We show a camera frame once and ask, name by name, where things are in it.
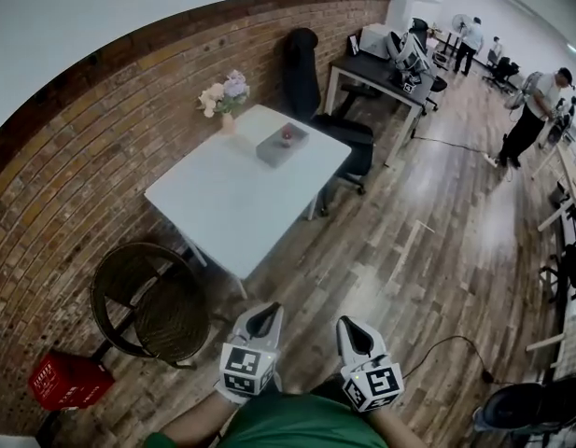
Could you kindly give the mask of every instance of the black cable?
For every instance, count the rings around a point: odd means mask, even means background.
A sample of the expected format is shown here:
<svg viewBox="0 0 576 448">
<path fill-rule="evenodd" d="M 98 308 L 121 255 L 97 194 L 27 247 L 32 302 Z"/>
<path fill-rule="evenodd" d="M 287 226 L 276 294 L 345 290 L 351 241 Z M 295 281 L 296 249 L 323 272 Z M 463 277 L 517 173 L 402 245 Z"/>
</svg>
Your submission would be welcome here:
<svg viewBox="0 0 576 448">
<path fill-rule="evenodd" d="M 455 143 L 448 143 L 447 141 L 442 141 L 440 139 L 432 139 L 432 138 L 424 138 L 422 136 L 412 136 L 412 139 L 422 139 L 423 141 L 432 141 L 433 143 L 441 143 L 442 145 L 448 145 L 452 147 L 461 147 L 462 149 L 467 149 L 468 151 L 472 151 L 475 153 L 483 154 L 486 151 L 482 151 L 481 149 L 476 149 L 475 147 L 468 147 L 466 145 L 457 145 Z"/>
<path fill-rule="evenodd" d="M 427 353 L 425 354 L 425 356 L 422 358 L 422 360 L 420 360 L 420 362 L 413 369 L 408 371 L 408 373 L 406 373 L 402 378 L 405 380 L 410 375 L 412 375 L 416 370 L 418 370 L 420 368 L 420 366 L 423 363 L 425 363 L 425 361 L 428 358 L 428 355 L 430 354 L 430 352 L 432 352 L 433 348 L 436 348 L 437 346 L 441 345 L 442 343 L 449 342 L 450 340 L 454 340 L 454 339 L 462 339 L 463 341 L 468 343 L 472 347 L 472 349 L 474 350 L 474 353 L 481 360 L 481 365 L 483 365 L 483 372 L 481 373 L 481 378 L 483 379 L 483 382 L 485 382 L 486 384 L 495 384 L 495 385 L 513 385 L 512 382 L 498 382 L 498 381 L 496 381 L 495 377 L 491 374 L 491 372 L 486 369 L 485 361 L 481 357 L 481 354 L 478 351 L 478 348 L 476 348 L 476 345 L 474 344 L 474 342 L 472 340 L 470 340 L 468 337 L 464 337 L 463 335 L 452 335 L 451 337 L 447 337 L 447 338 L 435 343 L 434 345 L 432 345 L 430 347 L 430 349 L 427 351 Z"/>
</svg>

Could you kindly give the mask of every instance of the black pants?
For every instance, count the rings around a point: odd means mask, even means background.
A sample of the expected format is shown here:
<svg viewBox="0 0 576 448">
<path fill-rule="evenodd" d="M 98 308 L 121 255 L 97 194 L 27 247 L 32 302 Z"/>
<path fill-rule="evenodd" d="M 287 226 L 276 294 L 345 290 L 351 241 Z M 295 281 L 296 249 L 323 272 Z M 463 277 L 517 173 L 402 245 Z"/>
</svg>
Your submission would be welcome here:
<svg viewBox="0 0 576 448">
<path fill-rule="evenodd" d="M 508 134 L 508 137 L 503 142 L 503 147 L 499 153 L 501 160 L 508 158 L 517 158 L 528 147 L 537 140 L 537 136 L 544 127 L 545 122 L 539 119 L 535 114 L 524 106 L 522 117 L 515 123 L 515 126 Z"/>
<path fill-rule="evenodd" d="M 464 75 L 467 75 L 468 72 L 471 70 L 472 58 L 474 58 L 475 54 L 476 54 L 475 49 L 470 48 L 468 45 L 466 45 L 466 43 L 462 43 L 459 46 L 459 50 L 457 51 L 456 67 L 454 68 L 454 71 L 456 72 L 459 71 L 459 67 L 462 65 L 462 60 L 464 59 L 464 57 L 466 57 L 466 70 L 464 71 Z"/>
</svg>

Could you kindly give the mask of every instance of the black office chair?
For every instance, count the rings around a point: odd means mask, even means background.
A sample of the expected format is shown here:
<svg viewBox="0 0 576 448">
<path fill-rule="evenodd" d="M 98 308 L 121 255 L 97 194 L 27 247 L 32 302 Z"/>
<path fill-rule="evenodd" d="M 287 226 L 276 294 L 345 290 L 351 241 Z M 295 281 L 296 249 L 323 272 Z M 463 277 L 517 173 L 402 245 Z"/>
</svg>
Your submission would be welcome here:
<svg viewBox="0 0 576 448">
<path fill-rule="evenodd" d="M 483 77 L 492 85 L 499 88 L 500 91 L 509 92 L 510 77 L 520 72 L 520 66 L 510 61 L 507 56 L 501 57 L 497 66 L 491 68 L 491 77 Z"/>
<path fill-rule="evenodd" d="M 423 51 L 425 51 L 425 53 L 427 53 L 428 24 L 424 20 L 413 19 L 412 28 L 410 28 L 409 32 L 413 35 L 416 35 L 416 37 L 418 38 L 418 41 L 422 45 Z M 433 60 L 433 61 L 435 62 L 435 64 L 439 68 L 447 71 L 447 68 L 445 68 L 445 66 L 439 64 L 438 61 L 435 61 L 435 60 Z M 447 88 L 447 81 L 445 81 L 441 77 L 435 77 L 435 81 L 433 82 L 433 85 L 430 87 L 430 92 L 440 93 L 441 91 L 445 90 L 446 88 Z M 427 98 L 427 103 L 431 103 L 434 106 L 433 111 L 439 111 L 439 106 L 437 105 L 437 103 L 435 103 L 434 100 Z M 422 116 L 427 115 L 427 109 L 426 109 L 427 103 L 425 103 L 422 106 Z"/>
<path fill-rule="evenodd" d="M 357 96 L 371 96 L 374 92 L 354 85 L 343 85 L 348 97 L 336 115 L 317 115 L 321 102 L 316 79 L 315 47 L 318 37 L 309 28 L 292 30 L 284 41 L 283 87 L 295 119 L 351 147 L 352 152 L 337 171 L 341 179 L 358 187 L 358 194 L 366 192 L 364 184 L 355 176 L 365 176 L 371 170 L 374 136 L 368 126 L 344 119 Z M 327 214 L 326 191 L 323 191 L 321 214 Z"/>
</svg>

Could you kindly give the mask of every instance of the green shirt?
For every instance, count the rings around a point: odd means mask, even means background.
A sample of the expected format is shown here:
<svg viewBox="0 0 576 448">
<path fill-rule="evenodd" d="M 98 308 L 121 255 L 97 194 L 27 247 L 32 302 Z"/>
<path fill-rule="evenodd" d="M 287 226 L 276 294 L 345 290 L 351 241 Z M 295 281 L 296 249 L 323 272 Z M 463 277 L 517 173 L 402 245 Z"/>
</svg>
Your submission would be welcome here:
<svg viewBox="0 0 576 448">
<path fill-rule="evenodd" d="M 349 407 L 315 395 L 252 399 L 232 419 L 218 448 L 386 448 L 381 437 Z M 173 448 L 153 433 L 146 448 Z"/>
</svg>

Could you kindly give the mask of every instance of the desk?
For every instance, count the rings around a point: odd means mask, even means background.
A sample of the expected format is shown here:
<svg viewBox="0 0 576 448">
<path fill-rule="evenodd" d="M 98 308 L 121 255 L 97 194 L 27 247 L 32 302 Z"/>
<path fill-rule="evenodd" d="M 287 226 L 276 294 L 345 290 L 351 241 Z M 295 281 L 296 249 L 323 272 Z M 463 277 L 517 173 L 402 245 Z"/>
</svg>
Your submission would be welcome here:
<svg viewBox="0 0 576 448">
<path fill-rule="evenodd" d="M 541 165 L 532 175 L 532 179 L 534 179 L 542 170 L 542 168 L 549 163 L 553 156 L 557 156 L 559 158 L 559 162 L 563 170 L 563 176 L 567 181 L 566 186 L 569 193 L 569 199 L 562 203 L 559 209 L 557 209 L 540 224 L 539 232 L 544 231 L 551 224 L 553 224 L 553 222 L 562 214 L 564 214 L 573 204 L 576 206 L 576 164 L 574 164 L 571 152 L 563 145 L 563 143 L 558 143 L 557 146 L 551 150 L 551 152 L 547 155 L 547 157 L 543 160 Z"/>
<path fill-rule="evenodd" d="M 344 75 L 388 94 L 410 107 L 408 117 L 400 128 L 396 143 L 385 161 L 385 166 L 393 165 L 393 161 L 414 121 L 419 117 L 422 106 L 427 101 L 430 89 L 435 81 L 430 75 L 423 74 L 421 76 L 422 81 L 416 85 L 414 91 L 407 93 L 390 81 L 395 71 L 393 63 L 388 63 L 364 52 L 359 53 L 358 56 L 338 58 L 331 62 L 331 77 L 327 89 L 327 101 L 325 102 L 325 113 L 331 114 L 335 105 L 339 76 Z"/>
<path fill-rule="evenodd" d="M 256 105 L 236 119 L 233 135 L 216 133 L 150 186 L 145 195 L 179 229 L 198 260 L 205 253 L 246 279 L 333 176 L 350 148 L 272 109 Z M 278 168 L 255 147 L 291 122 L 308 142 Z"/>
</svg>

